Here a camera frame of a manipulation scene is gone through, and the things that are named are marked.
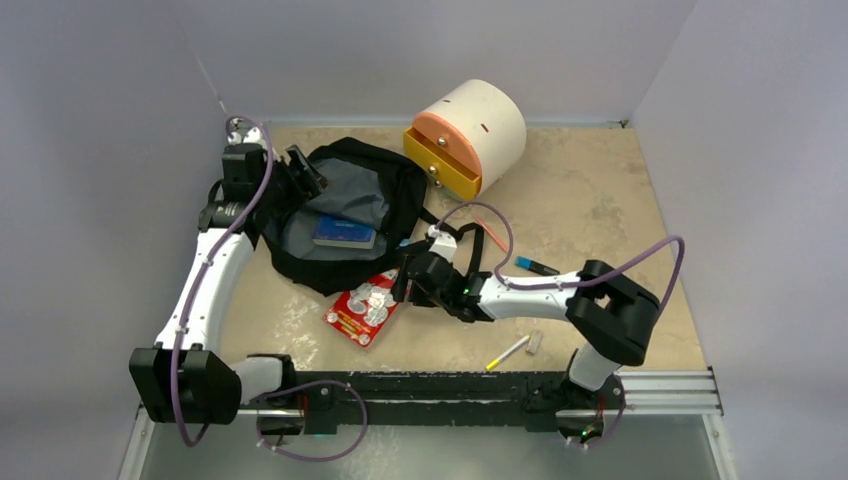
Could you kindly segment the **black student backpack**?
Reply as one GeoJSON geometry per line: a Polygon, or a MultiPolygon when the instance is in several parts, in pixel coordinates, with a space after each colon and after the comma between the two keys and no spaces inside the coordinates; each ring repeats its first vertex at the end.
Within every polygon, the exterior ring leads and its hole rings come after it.
{"type": "Polygon", "coordinates": [[[281,224],[266,224],[262,236],[274,270],[324,296],[353,290],[400,265],[396,249],[416,225],[438,223],[425,206],[425,172],[396,152],[345,137],[308,155],[329,184],[310,200],[292,201],[281,224]],[[371,249],[316,245],[313,231],[322,215],[367,225],[376,231],[371,249]]]}

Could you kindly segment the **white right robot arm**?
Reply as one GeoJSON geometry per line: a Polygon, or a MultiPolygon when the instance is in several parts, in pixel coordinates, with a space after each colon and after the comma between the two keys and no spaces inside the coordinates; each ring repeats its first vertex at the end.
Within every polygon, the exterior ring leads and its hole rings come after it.
{"type": "Polygon", "coordinates": [[[644,363],[661,300],[601,260],[547,277],[461,273],[432,248],[404,257],[394,293],[397,302],[440,308],[466,323],[520,317],[569,322],[585,343],[561,381],[564,399],[584,407],[622,366],[644,363]]]}

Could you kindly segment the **red sticker package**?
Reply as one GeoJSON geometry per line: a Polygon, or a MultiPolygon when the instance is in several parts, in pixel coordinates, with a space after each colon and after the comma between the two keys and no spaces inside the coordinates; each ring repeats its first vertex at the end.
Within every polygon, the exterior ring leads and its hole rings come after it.
{"type": "Polygon", "coordinates": [[[368,348],[398,307],[393,295],[398,276],[391,269],[343,292],[324,315],[324,322],[361,348],[368,348]]]}

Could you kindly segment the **Jane Eyre book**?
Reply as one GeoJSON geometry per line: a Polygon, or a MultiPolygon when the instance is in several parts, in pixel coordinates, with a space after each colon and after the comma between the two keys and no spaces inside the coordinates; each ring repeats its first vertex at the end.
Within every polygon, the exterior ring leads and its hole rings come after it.
{"type": "Polygon", "coordinates": [[[367,225],[322,215],[312,240],[319,246],[368,250],[375,244],[376,231],[367,225]]]}

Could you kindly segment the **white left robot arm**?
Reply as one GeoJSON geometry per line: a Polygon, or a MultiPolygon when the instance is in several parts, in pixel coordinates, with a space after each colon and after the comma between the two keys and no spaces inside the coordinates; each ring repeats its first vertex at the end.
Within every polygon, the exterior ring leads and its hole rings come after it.
{"type": "Polygon", "coordinates": [[[226,425],[262,398],[284,409],[298,382],[286,354],[251,354],[233,365],[219,356],[234,289],[258,244],[263,208],[299,205],[323,191],[325,179],[298,146],[266,161],[259,143],[225,147],[222,179],[210,188],[198,218],[189,277],[168,323],[152,346],[137,348],[129,371],[149,417],[157,423],[226,425]]]}

